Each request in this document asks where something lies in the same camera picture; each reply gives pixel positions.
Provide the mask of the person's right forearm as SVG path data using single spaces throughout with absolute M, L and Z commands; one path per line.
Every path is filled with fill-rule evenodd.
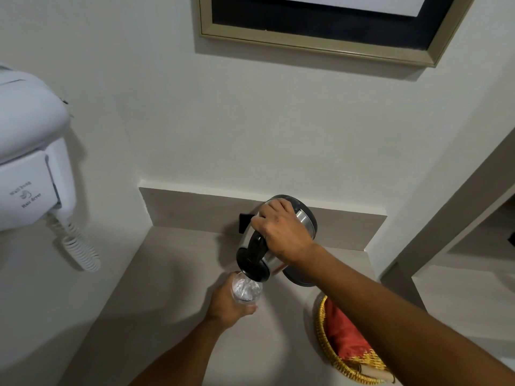
M 344 312 L 403 386 L 515 386 L 505 364 L 323 247 L 296 247 L 288 263 Z

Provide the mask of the red cloth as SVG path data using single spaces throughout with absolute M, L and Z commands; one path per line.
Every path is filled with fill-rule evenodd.
M 325 308 L 325 334 L 329 344 L 341 359 L 363 357 L 372 351 L 371 345 L 337 305 L 327 298 Z

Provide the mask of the gold framed picture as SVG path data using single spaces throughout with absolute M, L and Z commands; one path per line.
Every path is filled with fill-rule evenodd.
M 415 16 L 322 0 L 198 0 L 199 33 L 291 50 L 434 68 L 474 0 L 422 0 Z

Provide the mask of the white wall hair dryer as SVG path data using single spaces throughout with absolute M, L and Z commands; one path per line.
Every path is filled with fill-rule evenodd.
M 0 64 L 0 232 L 46 214 L 67 225 L 77 204 L 65 102 L 41 79 Z

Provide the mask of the person's left hand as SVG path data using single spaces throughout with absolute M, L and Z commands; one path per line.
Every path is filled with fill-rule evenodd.
M 218 287 L 211 296 L 204 320 L 214 323 L 221 331 L 226 331 L 241 318 L 254 314 L 257 309 L 257 305 L 237 303 L 232 293 L 221 293 Z

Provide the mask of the person's right hand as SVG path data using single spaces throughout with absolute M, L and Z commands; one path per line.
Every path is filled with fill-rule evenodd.
M 315 246 L 293 205 L 286 199 L 263 204 L 252 218 L 251 226 L 261 234 L 269 250 L 287 265 L 300 265 Z

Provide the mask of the woven yellow basket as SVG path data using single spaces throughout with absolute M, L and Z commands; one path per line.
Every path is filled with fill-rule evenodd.
M 350 380 L 365 385 L 397 382 L 350 318 L 325 294 L 315 305 L 314 328 L 327 361 Z

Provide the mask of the clear plastic water bottle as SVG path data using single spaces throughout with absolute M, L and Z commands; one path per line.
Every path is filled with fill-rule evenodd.
M 263 283 L 248 278 L 238 272 L 232 281 L 232 295 L 237 303 L 255 305 L 263 291 Z

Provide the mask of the person's left forearm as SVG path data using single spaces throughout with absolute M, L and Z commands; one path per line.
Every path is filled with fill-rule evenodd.
M 217 341 L 233 325 L 223 318 L 206 317 L 128 386 L 202 386 Z

